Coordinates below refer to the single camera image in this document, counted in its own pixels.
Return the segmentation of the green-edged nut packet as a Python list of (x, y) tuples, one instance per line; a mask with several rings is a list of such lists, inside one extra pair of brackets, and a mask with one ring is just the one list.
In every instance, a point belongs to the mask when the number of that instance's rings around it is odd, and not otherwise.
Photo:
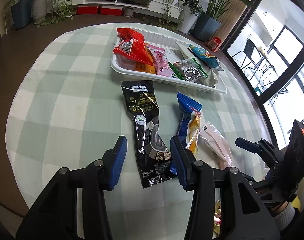
[(209, 77), (194, 57), (176, 63), (169, 62), (169, 65), (180, 80), (196, 82)]

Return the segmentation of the pink cartoon snack packet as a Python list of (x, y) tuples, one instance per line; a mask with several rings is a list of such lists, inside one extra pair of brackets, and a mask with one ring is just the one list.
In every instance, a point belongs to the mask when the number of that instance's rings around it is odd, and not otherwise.
[(152, 54), (154, 66), (156, 69), (156, 74), (165, 77), (177, 78), (176, 74), (170, 67), (168, 59), (166, 57), (165, 49), (153, 46), (151, 44), (146, 44), (146, 47)]

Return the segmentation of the orange snack packet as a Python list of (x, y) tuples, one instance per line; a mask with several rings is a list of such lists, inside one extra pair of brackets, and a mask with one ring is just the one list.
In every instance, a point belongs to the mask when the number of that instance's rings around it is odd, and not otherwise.
[(141, 62), (136, 62), (135, 70), (138, 72), (157, 74), (156, 68), (154, 66), (154, 58), (152, 56), (152, 53), (149, 49), (147, 49), (147, 53), (148, 53), (149, 59), (152, 61), (152, 65), (141, 63)]

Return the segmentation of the light blue cartoon snack bag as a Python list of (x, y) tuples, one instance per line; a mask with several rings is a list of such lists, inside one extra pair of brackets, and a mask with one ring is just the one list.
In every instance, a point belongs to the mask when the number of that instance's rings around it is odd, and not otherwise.
[(218, 58), (212, 55), (211, 53), (209, 53), (204, 48), (196, 47), (190, 44), (189, 49), (199, 60), (201, 60), (209, 68), (214, 70), (223, 70), (221, 68)]

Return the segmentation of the white red-striped snack bag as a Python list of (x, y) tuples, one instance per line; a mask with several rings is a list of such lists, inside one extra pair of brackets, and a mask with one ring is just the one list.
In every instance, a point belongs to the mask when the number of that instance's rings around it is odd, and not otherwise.
[(192, 44), (184, 46), (178, 42), (175, 43), (182, 54), (183, 60), (174, 63), (174, 66), (179, 71), (183, 71), (183, 66), (191, 66), (198, 69), (194, 76), (185, 76), (185, 79), (215, 88), (218, 83), (218, 76), (213, 69), (219, 67), (218, 59), (204, 48), (193, 46)]

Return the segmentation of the red snack bag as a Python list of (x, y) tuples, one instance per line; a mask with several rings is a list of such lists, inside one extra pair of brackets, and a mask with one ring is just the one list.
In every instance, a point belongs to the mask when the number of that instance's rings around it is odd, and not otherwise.
[(116, 28), (122, 42), (113, 49), (114, 54), (126, 57), (132, 61), (153, 65), (145, 47), (144, 36), (131, 28)]

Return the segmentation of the pale pink snack packet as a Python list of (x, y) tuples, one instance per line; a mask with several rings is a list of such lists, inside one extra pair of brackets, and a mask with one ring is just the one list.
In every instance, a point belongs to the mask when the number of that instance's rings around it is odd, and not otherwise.
[(230, 146), (218, 129), (209, 121), (199, 131), (199, 137), (219, 158), (219, 168), (224, 170), (232, 166)]

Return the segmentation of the green checked tablecloth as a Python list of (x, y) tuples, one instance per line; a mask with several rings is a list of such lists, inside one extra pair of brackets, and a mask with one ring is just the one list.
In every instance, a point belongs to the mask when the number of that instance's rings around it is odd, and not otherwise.
[[(120, 135), (128, 151), (118, 184), (105, 192), (113, 239), (183, 239), (192, 192), (177, 178), (144, 189), (136, 164), (133, 120), (121, 89), (123, 75), (112, 70), (116, 27), (144, 29), (194, 43), (167, 29), (139, 23), (108, 23), (64, 33), (39, 55), (12, 102), (6, 148), (19, 190), (31, 207), (60, 167), (82, 168), (101, 158)], [(202, 117), (229, 142), (233, 165), (260, 181), (264, 162), (235, 146), (257, 141), (261, 128), (249, 97), (228, 71), (219, 72), (227, 93), (208, 93), (154, 83), (160, 107), (160, 137), (169, 147), (180, 110), (177, 91), (202, 104)]]

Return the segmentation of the black chair outside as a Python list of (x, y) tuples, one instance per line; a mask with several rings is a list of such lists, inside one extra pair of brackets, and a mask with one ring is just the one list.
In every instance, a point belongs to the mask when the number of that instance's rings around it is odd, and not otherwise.
[(258, 69), (260, 64), (262, 64), (262, 62), (266, 60), (264, 54), (256, 47), (256, 45), (249, 38), (246, 39), (244, 49), (235, 53), (232, 58), (234, 59), (239, 54), (245, 55), (240, 66), (241, 70), (248, 68), (250, 64), (254, 66), (254, 69)]

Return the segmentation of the tall plant in dark pot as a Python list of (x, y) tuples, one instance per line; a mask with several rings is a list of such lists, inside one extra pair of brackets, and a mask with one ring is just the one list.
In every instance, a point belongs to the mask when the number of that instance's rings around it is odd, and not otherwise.
[(192, 36), (199, 41), (207, 42), (222, 27), (224, 18), (238, 11), (253, 7), (251, 0), (206, 0), (207, 8), (196, 20)]

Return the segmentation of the trailing pothos plant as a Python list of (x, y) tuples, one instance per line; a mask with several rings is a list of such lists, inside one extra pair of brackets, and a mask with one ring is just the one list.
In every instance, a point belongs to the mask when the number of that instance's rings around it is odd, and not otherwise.
[(162, 2), (150, 1), (148, 6), (148, 14), (158, 17), (156, 22), (152, 23), (145, 20), (146, 23), (156, 25), (171, 31), (177, 29), (179, 16), (181, 14), (182, 0), (163, 0)]

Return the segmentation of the red storage box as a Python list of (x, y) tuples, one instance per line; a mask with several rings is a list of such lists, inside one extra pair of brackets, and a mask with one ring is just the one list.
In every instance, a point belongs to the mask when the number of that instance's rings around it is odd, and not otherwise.
[(98, 14), (99, 5), (80, 5), (77, 8), (78, 15), (96, 15)]
[(101, 5), (99, 13), (101, 15), (122, 16), (123, 8), (112, 5)]

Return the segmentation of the red storage box left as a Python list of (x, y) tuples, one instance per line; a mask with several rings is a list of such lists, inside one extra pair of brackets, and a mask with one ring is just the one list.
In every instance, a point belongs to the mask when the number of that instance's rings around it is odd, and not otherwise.
[(99, 5), (80, 5), (77, 8), (78, 15), (96, 15), (98, 14)]

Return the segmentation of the plant in white ribbed pot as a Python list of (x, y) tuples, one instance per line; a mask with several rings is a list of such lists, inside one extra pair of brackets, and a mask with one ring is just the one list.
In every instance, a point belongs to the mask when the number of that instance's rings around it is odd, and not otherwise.
[(47, 14), (48, 0), (33, 0), (31, 15), (34, 24), (40, 24)]

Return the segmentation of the plant in dark blue pot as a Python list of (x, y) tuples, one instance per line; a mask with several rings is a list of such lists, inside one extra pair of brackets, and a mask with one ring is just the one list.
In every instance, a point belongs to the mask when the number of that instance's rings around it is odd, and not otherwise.
[(11, 14), (16, 30), (26, 27), (31, 20), (32, 0), (13, 0)]

